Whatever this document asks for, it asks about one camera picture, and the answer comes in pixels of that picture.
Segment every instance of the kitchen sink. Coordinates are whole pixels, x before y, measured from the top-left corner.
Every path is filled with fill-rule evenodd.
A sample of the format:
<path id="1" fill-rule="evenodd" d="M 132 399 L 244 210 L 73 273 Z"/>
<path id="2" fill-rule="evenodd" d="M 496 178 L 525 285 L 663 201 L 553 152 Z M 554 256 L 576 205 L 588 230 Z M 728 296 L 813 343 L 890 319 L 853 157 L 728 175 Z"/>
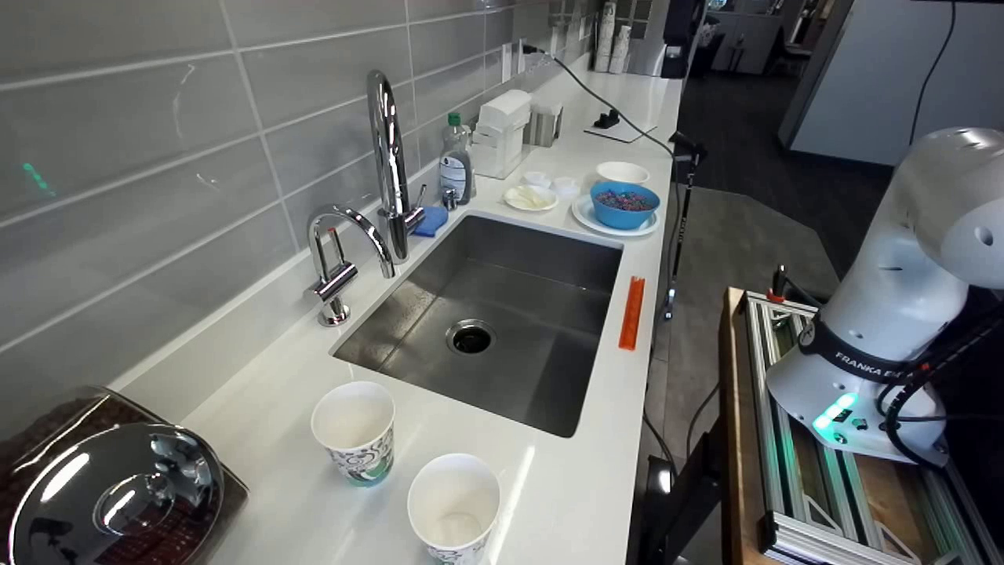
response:
<path id="1" fill-rule="evenodd" d="M 573 437 L 617 264 L 617 250 L 464 217 L 336 359 Z"/>

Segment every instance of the faucet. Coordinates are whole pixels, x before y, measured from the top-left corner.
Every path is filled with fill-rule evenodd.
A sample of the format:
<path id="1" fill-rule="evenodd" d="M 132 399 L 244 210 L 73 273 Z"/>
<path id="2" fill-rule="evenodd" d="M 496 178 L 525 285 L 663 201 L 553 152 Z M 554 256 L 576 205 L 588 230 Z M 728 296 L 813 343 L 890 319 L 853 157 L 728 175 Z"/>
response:
<path id="1" fill-rule="evenodd" d="M 396 258 L 387 250 L 387 242 L 377 232 L 377 225 L 364 214 L 358 214 L 351 208 L 338 208 L 338 205 L 333 205 L 328 210 L 313 214 L 311 232 L 308 232 L 311 253 L 313 253 L 313 264 L 318 264 L 313 296 L 324 304 L 324 321 L 326 325 L 344 325 L 347 321 L 351 310 L 338 300 L 338 291 L 358 277 L 358 268 L 344 258 L 344 250 L 342 250 L 342 238 L 338 238 L 338 230 L 336 230 L 338 217 L 347 217 L 367 237 L 367 242 L 374 245 L 374 253 L 380 258 L 384 277 L 387 279 L 396 277 Z M 324 237 L 328 237 L 336 242 L 336 253 L 338 253 L 338 264 L 336 268 L 328 268 L 328 262 L 326 262 Z"/>
<path id="2" fill-rule="evenodd" d="M 389 223 L 396 256 L 409 258 L 409 230 L 419 221 L 419 208 L 409 205 L 404 143 L 397 129 L 397 103 L 384 73 L 369 73 L 369 125 L 377 153 L 380 201 Z"/>

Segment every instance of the gray tile wall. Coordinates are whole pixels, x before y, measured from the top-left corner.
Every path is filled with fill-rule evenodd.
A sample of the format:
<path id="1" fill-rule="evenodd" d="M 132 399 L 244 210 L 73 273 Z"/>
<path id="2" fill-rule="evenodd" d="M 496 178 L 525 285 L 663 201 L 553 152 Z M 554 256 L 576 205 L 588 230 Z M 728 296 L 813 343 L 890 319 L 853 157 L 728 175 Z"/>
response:
<path id="1" fill-rule="evenodd" d="M 304 250 L 503 84 L 511 0 L 0 0 L 0 439 L 103 387 Z"/>

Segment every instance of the black floor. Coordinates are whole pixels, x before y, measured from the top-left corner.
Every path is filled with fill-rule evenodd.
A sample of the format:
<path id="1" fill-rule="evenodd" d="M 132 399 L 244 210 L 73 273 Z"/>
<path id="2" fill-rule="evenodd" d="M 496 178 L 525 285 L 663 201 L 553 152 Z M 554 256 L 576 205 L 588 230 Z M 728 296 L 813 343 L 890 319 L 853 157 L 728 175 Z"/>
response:
<path id="1" fill-rule="evenodd" d="M 710 147 L 697 185 L 751 195 L 815 230 L 845 277 L 890 170 L 784 152 L 779 125 L 794 89 L 798 79 L 691 79 L 682 103 L 682 133 Z"/>

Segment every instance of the white robot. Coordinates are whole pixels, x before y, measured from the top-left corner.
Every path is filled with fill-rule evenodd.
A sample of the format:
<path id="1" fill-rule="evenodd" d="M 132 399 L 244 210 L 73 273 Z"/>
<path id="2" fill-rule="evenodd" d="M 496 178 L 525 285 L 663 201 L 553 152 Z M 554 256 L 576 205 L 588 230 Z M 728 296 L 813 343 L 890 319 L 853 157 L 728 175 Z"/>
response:
<path id="1" fill-rule="evenodd" d="M 914 144 L 851 273 L 772 369 L 774 401 L 824 446 L 895 462 L 914 462 L 910 449 L 945 466 L 936 390 L 915 390 L 902 410 L 902 449 L 885 429 L 902 390 L 889 381 L 959 314 L 970 285 L 1004 289 L 1004 133 L 996 129 L 947 129 Z"/>

